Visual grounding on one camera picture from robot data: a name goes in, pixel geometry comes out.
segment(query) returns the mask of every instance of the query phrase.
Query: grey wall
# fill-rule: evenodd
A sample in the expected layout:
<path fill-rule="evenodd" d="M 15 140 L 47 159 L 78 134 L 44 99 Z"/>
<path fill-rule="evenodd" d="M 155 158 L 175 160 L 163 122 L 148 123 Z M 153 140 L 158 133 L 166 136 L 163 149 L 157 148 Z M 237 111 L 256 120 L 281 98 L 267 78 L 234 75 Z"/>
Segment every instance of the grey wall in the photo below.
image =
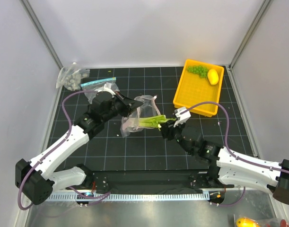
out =
<path fill-rule="evenodd" d="M 0 1 L 0 227 L 17 217 L 15 164 L 40 152 L 58 71 L 20 2 Z"/>
<path fill-rule="evenodd" d="M 289 0 L 273 1 L 234 73 L 259 154 L 289 159 Z"/>
<path fill-rule="evenodd" d="M 30 0 L 64 65 L 229 64 L 263 0 Z"/>

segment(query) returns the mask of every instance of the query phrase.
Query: white ruler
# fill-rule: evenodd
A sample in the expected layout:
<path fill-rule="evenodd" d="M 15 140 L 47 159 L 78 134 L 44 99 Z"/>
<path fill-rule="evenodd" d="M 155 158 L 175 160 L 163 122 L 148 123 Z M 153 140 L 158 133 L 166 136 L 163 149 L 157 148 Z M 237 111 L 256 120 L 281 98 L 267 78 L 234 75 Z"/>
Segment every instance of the white ruler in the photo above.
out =
<path fill-rule="evenodd" d="M 199 194 L 179 194 L 179 195 L 125 195 L 125 194 L 110 194 L 104 201 L 111 202 L 126 202 L 126 201 L 193 201 L 193 200 L 209 200 L 210 194 L 208 191 L 203 191 Z M 89 199 L 81 199 L 75 192 L 53 192 L 46 200 L 48 202 L 57 201 L 96 201 Z"/>

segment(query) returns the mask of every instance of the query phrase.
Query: green grapes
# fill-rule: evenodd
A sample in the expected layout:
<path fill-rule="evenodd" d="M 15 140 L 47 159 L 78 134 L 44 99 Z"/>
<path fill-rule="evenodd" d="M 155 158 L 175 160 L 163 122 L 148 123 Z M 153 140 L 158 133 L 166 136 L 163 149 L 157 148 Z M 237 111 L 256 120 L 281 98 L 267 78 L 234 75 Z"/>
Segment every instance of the green grapes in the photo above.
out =
<path fill-rule="evenodd" d="M 207 78 L 208 69 L 204 66 L 189 66 L 187 71 L 193 74 L 198 74 L 200 78 Z"/>

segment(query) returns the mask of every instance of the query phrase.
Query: yellow fruit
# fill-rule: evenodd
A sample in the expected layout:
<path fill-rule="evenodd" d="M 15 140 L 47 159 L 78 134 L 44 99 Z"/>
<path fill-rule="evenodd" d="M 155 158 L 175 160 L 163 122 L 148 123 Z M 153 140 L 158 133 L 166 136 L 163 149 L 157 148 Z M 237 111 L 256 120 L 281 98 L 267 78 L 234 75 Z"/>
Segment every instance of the yellow fruit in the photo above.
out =
<path fill-rule="evenodd" d="M 211 85 L 216 85 L 219 82 L 218 73 L 214 69 L 209 70 L 207 73 L 207 78 L 209 79 Z"/>
<path fill-rule="evenodd" d="M 254 220 L 249 218 L 239 218 L 236 225 L 238 227 L 260 227 Z"/>

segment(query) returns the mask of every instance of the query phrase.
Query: yellow tray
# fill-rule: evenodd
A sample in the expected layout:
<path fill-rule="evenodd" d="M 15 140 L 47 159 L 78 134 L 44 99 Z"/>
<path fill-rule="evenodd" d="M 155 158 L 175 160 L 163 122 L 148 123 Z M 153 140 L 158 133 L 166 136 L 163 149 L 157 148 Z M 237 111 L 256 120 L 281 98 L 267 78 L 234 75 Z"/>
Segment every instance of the yellow tray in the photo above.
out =
<path fill-rule="evenodd" d="M 208 79 L 200 78 L 199 75 L 190 73 L 186 70 L 189 66 L 198 65 L 205 66 L 208 70 L 215 69 L 219 76 L 218 84 L 212 86 Z M 221 66 L 187 59 L 173 100 L 175 108 L 183 106 L 189 108 L 192 105 L 206 101 L 219 103 L 223 74 L 224 68 Z M 207 117 L 216 115 L 217 111 L 218 106 L 212 104 L 201 105 L 191 110 L 193 113 Z"/>

